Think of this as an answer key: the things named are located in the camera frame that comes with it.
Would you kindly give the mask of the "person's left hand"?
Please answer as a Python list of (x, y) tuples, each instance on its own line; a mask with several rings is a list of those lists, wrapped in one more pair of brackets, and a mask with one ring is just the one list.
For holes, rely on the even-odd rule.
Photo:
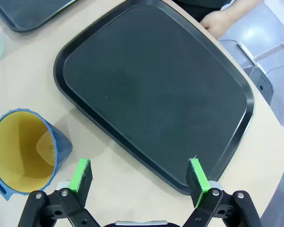
[(215, 39), (221, 38), (236, 22), (236, 18), (227, 10), (214, 11), (206, 15), (200, 22)]

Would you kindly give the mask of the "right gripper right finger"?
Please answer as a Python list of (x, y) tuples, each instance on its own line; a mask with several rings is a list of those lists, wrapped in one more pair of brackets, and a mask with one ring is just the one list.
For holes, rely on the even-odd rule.
[(206, 227), (212, 218), (219, 218), (227, 227), (260, 227), (259, 214), (246, 191), (232, 195), (210, 186), (197, 158), (188, 160), (186, 183), (194, 205), (194, 211), (185, 227)]

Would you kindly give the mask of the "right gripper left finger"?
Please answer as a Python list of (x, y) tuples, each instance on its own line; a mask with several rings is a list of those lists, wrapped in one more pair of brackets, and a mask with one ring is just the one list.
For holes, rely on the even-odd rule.
[(91, 161), (82, 158), (66, 187), (47, 195), (44, 191), (29, 194), (23, 208), (19, 227), (53, 227), (59, 219), (68, 219), (73, 227), (98, 227), (85, 209), (93, 175)]

